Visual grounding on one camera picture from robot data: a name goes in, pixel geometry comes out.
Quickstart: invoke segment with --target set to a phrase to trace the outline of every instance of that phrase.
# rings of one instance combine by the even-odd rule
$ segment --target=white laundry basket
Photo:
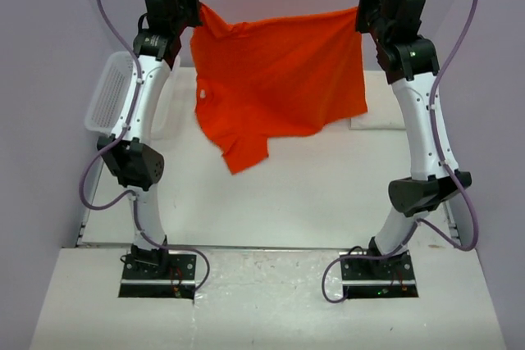
[[[158,99],[151,129],[152,139],[161,139],[163,136],[173,96],[173,81],[179,67],[180,58],[177,57],[170,78],[164,85]],[[87,130],[100,134],[111,133],[124,106],[134,68],[133,58],[126,51],[115,52],[107,59],[84,119]]]

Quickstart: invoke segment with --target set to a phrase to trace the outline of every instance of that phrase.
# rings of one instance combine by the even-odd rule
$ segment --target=white table
[[[232,176],[195,120],[194,69],[181,69],[171,83],[166,132],[153,143],[166,160],[158,202],[170,243],[349,248],[368,244],[382,227],[390,211],[389,182],[409,175],[404,131],[349,130],[343,120],[311,137],[270,139],[268,160]],[[120,192],[104,167],[94,203]],[[431,219],[446,220],[443,211]],[[89,213],[85,244],[132,239],[126,200]]]
[[[431,238],[421,228],[410,244],[419,298],[343,305],[320,293],[335,251],[205,251],[192,305],[117,298],[124,250],[62,250],[31,350],[505,349],[476,253]],[[340,295],[339,268],[328,290]]]

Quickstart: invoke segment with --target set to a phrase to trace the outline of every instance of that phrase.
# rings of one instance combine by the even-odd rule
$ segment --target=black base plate
[[[163,268],[136,265],[129,254],[124,262],[119,298],[194,299],[194,254],[167,254]]]
[[[353,252],[359,253],[368,254],[370,251]],[[409,252],[385,261],[351,259],[340,265],[343,294],[347,299],[418,297]]]

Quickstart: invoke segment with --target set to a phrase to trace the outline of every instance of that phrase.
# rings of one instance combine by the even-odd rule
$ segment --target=cable
[[[413,228],[410,230],[409,234],[405,238],[405,240],[399,245],[394,251],[387,253],[383,256],[373,257],[373,256],[362,256],[362,255],[346,255],[339,258],[336,258],[334,261],[332,261],[328,267],[325,269],[325,271],[322,274],[322,282],[321,282],[321,291],[322,296],[329,302],[329,303],[340,303],[343,302],[346,297],[343,295],[342,298],[339,299],[331,299],[326,294],[326,277],[328,276],[328,273],[330,272],[330,269],[337,264],[338,262],[347,261],[347,260],[353,260],[353,259],[361,259],[361,260],[371,260],[371,261],[380,261],[380,260],[386,260],[390,257],[395,256],[395,254],[404,246],[406,245],[410,239],[412,238],[413,234],[416,231],[416,228],[418,227],[418,224],[423,223],[424,225],[430,227],[432,230],[434,230],[440,237],[442,237],[446,242],[448,242],[450,245],[452,245],[454,248],[464,251],[464,252],[470,252],[472,251],[476,245],[477,241],[479,240],[479,222],[477,219],[477,213],[476,209],[474,208],[473,202],[468,196],[467,190],[463,187],[461,182],[459,181],[456,174],[452,171],[450,166],[446,162],[445,153],[443,151],[443,147],[441,146],[441,140],[439,136],[439,131],[437,129],[437,119],[436,119],[436,108],[435,108],[435,102],[436,102],[436,91],[439,86],[439,83],[441,79],[443,78],[443,74],[448,69],[450,63],[454,59],[456,53],[459,50],[459,47],[461,46],[461,43],[463,42],[465,36],[467,35],[468,30],[470,29],[470,25],[473,22],[474,15],[476,14],[477,9],[477,3],[479,0],[472,0],[472,5],[470,7],[470,12],[468,13],[467,21],[465,22],[465,25],[461,31],[461,34],[458,37],[458,40],[456,41],[456,44],[454,45],[454,48],[450,52],[450,55],[446,58],[445,63],[443,64],[443,67],[441,68],[440,72],[438,73],[436,79],[434,80],[434,84],[431,88],[430,93],[430,101],[429,101],[429,108],[430,108],[430,120],[431,120],[431,128],[432,128],[432,136],[434,138],[434,143],[436,145],[436,150],[439,156],[439,159],[441,161],[441,165],[445,168],[447,173],[449,174],[450,178],[458,188],[458,191],[461,193],[465,203],[467,204],[468,211],[470,212],[470,216],[472,218],[472,241],[468,246],[463,246],[461,244],[456,243],[453,239],[451,239],[449,236],[447,236],[443,231],[438,229],[435,225],[430,223],[428,220],[425,219],[417,219],[416,222],[413,225]]]
[[[93,157],[93,159],[89,162],[89,164],[85,167],[84,171],[82,172],[82,176],[80,177],[80,182],[79,182],[80,200],[88,209],[91,209],[91,210],[94,210],[94,211],[103,211],[105,209],[113,207],[120,200],[122,200],[123,197],[125,197],[128,194],[133,196],[133,197],[135,197],[134,201],[133,201],[133,221],[135,223],[135,227],[140,232],[142,238],[144,238],[144,240],[146,242],[148,242],[149,244],[151,244],[155,248],[159,248],[159,249],[162,249],[162,250],[174,250],[174,251],[178,251],[178,252],[192,252],[192,253],[198,254],[199,256],[201,256],[204,259],[204,262],[206,263],[206,274],[204,275],[204,279],[201,281],[201,283],[198,286],[195,287],[195,292],[197,292],[199,289],[201,289],[203,287],[203,285],[208,280],[208,277],[210,276],[211,267],[210,267],[210,262],[209,262],[208,258],[201,251],[199,251],[199,250],[197,250],[195,248],[189,247],[189,246],[164,246],[164,245],[158,244],[155,241],[153,241],[144,232],[144,228],[140,224],[139,217],[137,215],[137,211],[138,211],[137,199],[136,199],[137,196],[136,196],[136,193],[133,190],[126,190],[125,192],[121,193],[117,198],[115,198],[113,201],[111,201],[111,202],[109,202],[109,203],[107,203],[105,205],[102,205],[102,206],[95,206],[95,205],[91,204],[88,201],[88,199],[86,198],[86,196],[85,196],[85,192],[84,192],[85,181],[86,181],[86,179],[88,177],[88,173],[91,170],[91,168],[93,167],[93,165],[106,152],[109,152],[120,141],[122,141],[122,139],[126,135],[126,132],[128,130],[128,127],[129,127],[128,125],[131,122],[131,118],[133,116],[133,113],[135,111],[135,107],[136,107],[137,101],[139,99],[140,85],[142,84],[142,80],[140,79],[140,77],[142,75],[142,66],[140,65],[139,58],[135,55],[135,53],[133,52],[133,49],[131,48],[131,46],[118,33],[118,31],[116,30],[116,28],[113,25],[113,23],[109,20],[109,17],[107,16],[106,11],[104,10],[104,6],[102,5],[102,0],[97,0],[97,6],[98,6],[98,11],[100,12],[100,15],[102,16],[102,18],[104,19],[104,22],[106,23],[106,26],[110,29],[110,31],[113,33],[113,35],[116,37],[116,39],[122,44],[124,49],[131,55],[131,57],[133,59],[133,62],[135,63],[135,66],[136,66],[136,69],[137,69],[137,83],[135,85],[135,91],[133,93],[133,99],[131,101],[130,111],[128,112],[128,115],[126,117],[126,120],[125,120],[124,124],[122,125],[122,132],[115,139],[115,141],[113,141],[112,143],[108,144],[106,147],[104,147],[100,151],[98,151],[97,154]]]

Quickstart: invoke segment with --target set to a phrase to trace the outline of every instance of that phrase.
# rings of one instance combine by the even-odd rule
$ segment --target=purple cable
[[[118,39],[118,41],[122,44],[122,46],[126,49],[126,51],[133,58],[133,62],[135,63],[135,66],[136,66],[136,69],[137,69],[137,76],[139,78],[142,75],[142,67],[140,65],[139,58],[135,55],[135,53],[133,52],[133,49],[128,45],[128,43],[124,40],[124,38],[118,33],[118,31],[116,30],[116,28],[113,25],[113,23],[109,20],[107,14],[106,14],[106,11],[104,10],[104,7],[102,5],[102,0],[97,0],[97,6],[98,6],[98,10],[100,11],[100,15],[104,19],[104,22],[106,22],[107,27],[110,29],[110,31],[115,35],[115,37]],[[93,165],[97,162],[97,160],[100,157],[102,157],[106,152],[110,151],[113,147],[115,147],[124,138],[124,136],[126,135],[126,132],[128,130],[128,125],[131,122],[131,117],[133,116],[133,112],[135,110],[137,101],[139,99],[140,85],[141,85],[141,83],[138,81],[136,86],[135,86],[135,91],[134,91],[134,94],[133,94],[133,100],[131,101],[131,105],[130,105],[130,111],[128,112],[128,115],[126,117],[126,121],[125,121],[124,125],[122,126],[121,134],[115,139],[115,141],[113,141],[112,143],[110,143],[109,145],[107,145],[106,147],[101,149],[100,151],[98,151],[97,154],[94,156],[94,158],[89,162],[89,164],[86,166],[86,168],[82,172],[82,176],[80,177],[80,183],[79,183],[79,195],[80,195],[80,200],[82,201],[82,203],[88,209],[92,209],[94,211],[103,211],[105,209],[113,207],[120,200],[122,200],[123,197],[126,196],[127,194],[131,194],[132,196],[136,197],[136,194],[135,194],[135,192],[133,190],[126,190],[125,192],[120,194],[117,198],[115,198],[113,201],[109,202],[108,204],[97,207],[97,206],[91,204],[87,200],[87,198],[86,198],[86,196],[84,194],[84,186],[85,186],[85,181],[86,181],[86,179],[88,177],[88,173],[91,170],[91,168],[93,167]],[[199,251],[199,250],[197,250],[195,248],[189,247],[189,246],[164,246],[164,245],[161,245],[161,244],[156,243],[155,241],[153,241],[144,232],[144,228],[140,224],[139,215],[138,215],[137,200],[136,199],[133,201],[133,222],[135,223],[135,227],[140,232],[140,235],[142,236],[142,238],[144,238],[144,240],[146,242],[148,242],[149,244],[153,245],[155,248],[159,248],[159,249],[163,249],[163,250],[181,251],[181,252],[193,252],[193,253],[196,253],[196,254],[200,255],[203,258],[204,262],[206,263],[206,275],[204,276],[204,279],[200,282],[200,284],[195,287],[194,291],[197,292],[199,289],[201,289],[204,286],[204,284],[208,280],[208,277],[210,276],[210,271],[211,271],[210,261],[208,260],[208,258],[206,257],[206,255],[204,253],[202,253],[201,251]]]
[[[468,211],[470,212],[470,216],[472,217],[472,241],[468,246],[462,246],[458,243],[456,243],[453,239],[451,239],[449,236],[447,236],[443,231],[438,229],[435,225],[430,223],[428,220],[425,219],[417,219],[416,223],[414,224],[413,228],[410,230],[409,234],[405,238],[405,240],[399,245],[394,251],[387,253],[383,256],[378,257],[372,257],[372,256],[365,256],[365,255],[348,255],[348,256],[342,256],[339,258],[336,258],[334,261],[332,261],[328,267],[325,269],[324,273],[322,274],[322,282],[321,282],[321,291],[322,296],[329,302],[329,303],[341,303],[346,299],[346,296],[343,294],[343,297],[340,299],[331,299],[326,294],[326,277],[328,276],[328,273],[330,272],[331,268],[337,264],[338,262],[347,261],[347,260],[354,260],[354,259],[361,259],[361,260],[371,260],[371,261],[380,261],[385,260],[387,258],[393,257],[404,245],[406,245],[410,239],[412,238],[413,234],[416,231],[416,228],[418,227],[418,224],[423,223],[424,225],[427,225],[432,230],[434,230],[439,236],[441,236],[446,242],[451,244],[454,248],[464,251],[464,252],[470,252],[472,251],[476,245],[477,241],[479,239],[479,223],[477,219],[477,213],[476,209],[474,208],[473,202],[471,198],[468,196],[467,190],[463,187],[461,182],[459,181],[456,174],[452,171],[450,166],[446,164],[445,162],[445,152],[443,150],[443,147],[441,146],[441,140],[439,136],[439,131],[437,129],[437,120],[436,120],[436,109],[434,108],[434,104],[436,102],[436,91],[437,87],[439,86],[439,83],[441,79],[443,78],[443,74],[448,69],[450,63],[454,59],[456,53],[459,50],[459,47],[461,46],[461,43],[463,42],[465,36],[467,35],[467,32],[470,28],[470,25],[473,22],[474,15],[476,14],[477,9],[477,2],[478,0],[472,0],[472,6],[470,7],[470,12],[468,13],[467,21],[465,22],[465,25],[463,27],[463,30],[461,31],[461,34],[459,35],[458,41],[456,41],[456,44],[454,45],[454,48],[450,52],[450,55],[446,58],[445,63],[443,64],[443,67],[441,68],[440,72],[438,73],[436,79],[434,80],[434,84],[431,88],[430,93],[430,120],[431,120],[431,128],[432,128],[432,136],[434,138],[434,143],[436,144],[436,150],[439,156],[440,161],[442,162],[442,166],[445,168],[445,170],[448,172],[450,178],[458,188],[458,191],[461,193],[463,199],[465,200]]]

